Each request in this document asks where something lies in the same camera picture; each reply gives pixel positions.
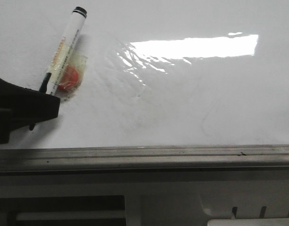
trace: whiteboard marker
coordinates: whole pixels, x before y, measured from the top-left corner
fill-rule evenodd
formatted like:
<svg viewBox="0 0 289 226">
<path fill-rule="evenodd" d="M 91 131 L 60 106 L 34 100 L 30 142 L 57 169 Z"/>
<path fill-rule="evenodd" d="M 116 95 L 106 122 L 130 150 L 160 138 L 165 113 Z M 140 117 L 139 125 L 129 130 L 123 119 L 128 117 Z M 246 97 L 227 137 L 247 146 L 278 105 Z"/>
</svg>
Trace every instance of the whiteboard marker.
<svg viewBox="0 0 289 226">
<path fill-rule="evenodd" d="M 77 43 L 86 17 L 87 11 L 82 7 L 76 7 L 73 10 L 58 49 L 42 82 L 40 92 L 45 92 L 50 95 L 55 94 Z"/>
</svg>

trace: marker cap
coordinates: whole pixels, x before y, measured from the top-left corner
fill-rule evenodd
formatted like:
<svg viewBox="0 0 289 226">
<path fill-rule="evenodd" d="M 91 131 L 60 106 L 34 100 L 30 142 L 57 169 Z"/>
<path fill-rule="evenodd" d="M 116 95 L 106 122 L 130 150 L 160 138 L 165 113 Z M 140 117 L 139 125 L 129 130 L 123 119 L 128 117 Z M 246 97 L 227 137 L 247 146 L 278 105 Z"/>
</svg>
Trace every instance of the marker cap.
<svg viewBox="0 0 289 226">
<path fill-rule="evenodd" d="M 87 18 L 87 11 L 80 7 L 80 6 L 77 6 L 74 10 L 73 10 L 73 13 L 79 13 L 81 14 L 82 16 L 84 16 L 84 18 Z"/>
</svg>

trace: white surface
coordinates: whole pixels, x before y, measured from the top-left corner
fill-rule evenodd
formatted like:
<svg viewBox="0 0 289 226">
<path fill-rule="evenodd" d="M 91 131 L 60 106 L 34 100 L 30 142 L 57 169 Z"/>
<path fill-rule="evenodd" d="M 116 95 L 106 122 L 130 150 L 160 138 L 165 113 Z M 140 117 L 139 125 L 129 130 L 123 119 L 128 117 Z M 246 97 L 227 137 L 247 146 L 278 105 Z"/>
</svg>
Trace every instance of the white surface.
<svg viewBox="0 0 289 226">
<path fill-rule="evenodd" d="M 289 226 L 289 218 L 210 220 L 207 226 Z"/>
<path fill-rule="evenodd" d="M 76 6 L 81 87 L 0 148 L 289 144 L 289 0 L 0 0 L 0 77 L 38 89 Z"/>
</svg>

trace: black object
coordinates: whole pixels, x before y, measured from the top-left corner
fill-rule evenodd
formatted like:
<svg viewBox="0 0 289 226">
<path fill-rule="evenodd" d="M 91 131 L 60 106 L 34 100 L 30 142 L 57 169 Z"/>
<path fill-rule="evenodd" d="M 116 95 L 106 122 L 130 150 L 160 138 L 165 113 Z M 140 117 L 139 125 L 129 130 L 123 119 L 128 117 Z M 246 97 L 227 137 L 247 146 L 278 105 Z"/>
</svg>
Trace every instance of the black object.
<svg viewBox="0 0 289 226">
<path fill-rule="evenodd" d="M 57 118 L 60 99 L 0 79 L 0 144 L 23 126 Z"/>
</svg>

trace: white plastic part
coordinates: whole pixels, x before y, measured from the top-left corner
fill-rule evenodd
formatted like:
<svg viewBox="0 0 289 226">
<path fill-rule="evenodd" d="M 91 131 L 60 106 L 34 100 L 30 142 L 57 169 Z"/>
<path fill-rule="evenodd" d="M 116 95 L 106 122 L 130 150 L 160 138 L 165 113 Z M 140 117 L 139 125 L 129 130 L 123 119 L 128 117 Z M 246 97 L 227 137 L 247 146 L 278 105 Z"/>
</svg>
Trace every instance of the white plastic part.
<svg viewBox="0 0 289 226">
<path fill-rule="evenodd" d="M 289 226 L 289 218 L 210 220 L 207 226 Z"/>
</svg>

